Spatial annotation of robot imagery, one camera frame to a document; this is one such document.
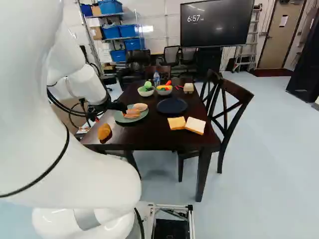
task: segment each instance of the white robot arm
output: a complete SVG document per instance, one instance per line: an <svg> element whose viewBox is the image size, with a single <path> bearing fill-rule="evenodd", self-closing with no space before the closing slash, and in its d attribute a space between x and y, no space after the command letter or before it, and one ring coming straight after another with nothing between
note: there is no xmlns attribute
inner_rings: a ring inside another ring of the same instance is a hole
<svg viewBox="0 0 319 239"><path fill-rule="evenodd" d="M33 213L44 238L125 238L141 196L138 173L128 163L82 146L47 100L46 86L64 76L69 76L71 94L92 104L107 94L61 24L63 2L17 0L2 7L0 198L47 208ZM18 27L5 19L15 19ZM90 227L84 221L93 216L99 224Z"/></svg>

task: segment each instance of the dark blue plate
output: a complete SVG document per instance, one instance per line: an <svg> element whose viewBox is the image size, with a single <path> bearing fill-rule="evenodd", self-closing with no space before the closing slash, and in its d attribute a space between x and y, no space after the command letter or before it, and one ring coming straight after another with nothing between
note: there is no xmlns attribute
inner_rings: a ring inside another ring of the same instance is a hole
<svg viewBox="0 0 319 239"><path fill-rule="evenodd" d="M185 111L188 104L181 98L168 98L157 105L158 112L167 115L178 115Z"/></svg>

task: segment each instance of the blue storage bin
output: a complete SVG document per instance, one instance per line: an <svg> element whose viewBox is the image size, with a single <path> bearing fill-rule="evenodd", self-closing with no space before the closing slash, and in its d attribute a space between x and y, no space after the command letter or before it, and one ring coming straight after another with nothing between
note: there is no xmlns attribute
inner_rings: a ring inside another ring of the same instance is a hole
<svg viewBox="0 0 319 239"><path fill-rule="evenodd" d="M125 50L111 51L110 53L114 62L125 61Z"/></svg>
<svg viewBox="0 0 319 239"><path fill-rule="evenodd" d="M143 37L141 37L141 41L139 38L136 38L136 39L125 40L124 43L125 43L125 49L127 51L145 49L145 43L144 43Z"/></svg>
<svg viewBox="0 0 319 239"><path fill-rule="evenodd" d="M112 39L112 38L119 38L121 37L120 35L120 30L118 26L112 26L109 28L102 28L104 36L106 39Z"/></svg>
<svg viewBox="0 0 319 239"><path fill-rule="evenodd" d="M81 11L85 16L93 16L91 5L81 4Z"/></svg>
<svg viewBox="0 0 319 239"><path fill-rule="evenodd" d="M116 0L99 1L102 14L113 14L123 12L122 4Z"/></svg>
<svg viewBox="0 0 319 239"><path fill-rule="evenodd" d="M139 36L139 26L137 24L119 26L122 37Z"/></svg>

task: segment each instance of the black cable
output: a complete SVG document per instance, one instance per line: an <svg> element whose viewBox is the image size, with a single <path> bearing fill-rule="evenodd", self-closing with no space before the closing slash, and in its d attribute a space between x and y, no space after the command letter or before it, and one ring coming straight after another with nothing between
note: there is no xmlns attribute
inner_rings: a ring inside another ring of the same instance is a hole
<svg viewBox="0 0 319 239"><path fill-rule="evenodd" d="M61 110L69 113L71 112L72 115L74 116L79 116L79 117L90 117L90 115L97 115L97 116L100 116L102 115L105 111L101 111L101 112L98 112L98 113L95 113L95 112L88 112L88 113L84 113L84 112L80 112L80 111L75 111L75 110L72 110L68 107L66 107L64 104L62 104L61 102L59 102L53 95L52 93L47 89L47 94L48 94L48 98L58 107L60 108Z"/></svg>
<svg viewBox="0 0 319 239"><path fill-rule="evenodd" d="M137 216L138 221L139 221L140 230L141 230L141 239L145 239L144 226L143 226L143 221L142 221L141 215L136 208L134 208L134 211L135 211L136 216Z"/></svg>
<svg viewBox="0 0 319 239"><path fill-rule="evenodd" d="M47 87L52 87L52 86L55 86L56 84L58 84L58 82L55 82L53 85L47 85Z"/></svg>
<svg viewBox="0 0 319 239"><path fill-rule="evenodd" d="M64 147L62 149L62 151L60 152L59 156L56 158L56 160L53 162L53 164L47 169L45 170L38 178L36 178L35 180L33 180L32 182L30 182L29 184L25 185L24 187L17 189L15 191L12 191L10 193L6 193L6 194L1 194L0 198L6 198L6 197L10 197L12 195L21 193L25 190L27 190L28 188L34 186L35 184L37 184L38 182L40 182L45 176L47 176L54 168L55 166L60 162L60 160L62 159L62 156L64 155L64 153L66 152L66 149L69 145L69 140L70 140L70 132L68 130L68 128L65 126L66 129L66 141L64 144Z"/></svg>
<svg viewBox="0 0 319 239"><path fill-rule="evenodd" d="M76 106L79 105L79 104L80 104L80 103L76 103L74 106L72 106L71 109L73 109L74 107L76 107ZM79 128L79 126L76 126L75 123L72 121L71 112L69 112L69 120L70 120L71 124L73 125L73 127L77 128L77 129Z"/></svg>
<svg viewBox="0 0 319 239"><path fill-rule="evenodd" d="M85 108L84 108L84 103L81 103L81 107L82 107L83 112L86 113ZM86 119L86 123L88 123L89 127L91 127L91 124L89 122L89 118L85 117L85 119Z"/></svg>
<svg viewBox="0 0 319 239"><path fill-rule="evenodd" d="M89 65L90 65L90 66L94 66L94 68L95 68L96 71L97 71L97 75L98 75L98 76L101 76L101 72L100 72L99 68L97 67L97 65L95 65L94 63L89 63Z"/></svg>

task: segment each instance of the yellow bowl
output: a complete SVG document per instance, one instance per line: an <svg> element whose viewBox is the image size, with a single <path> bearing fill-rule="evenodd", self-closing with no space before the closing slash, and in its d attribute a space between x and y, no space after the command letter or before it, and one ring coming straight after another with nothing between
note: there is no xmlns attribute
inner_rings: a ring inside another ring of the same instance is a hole
<svg viewBox="0 0 319 239"><path fill-rule="evenodd" d="M169 88L169 90L168 91L160 91L159 89L162 89L162 88ZM173 90L173 86L161 85L161 86L156 87L156 91L161 96L168 96L172 92L172 90Z"/></svg>

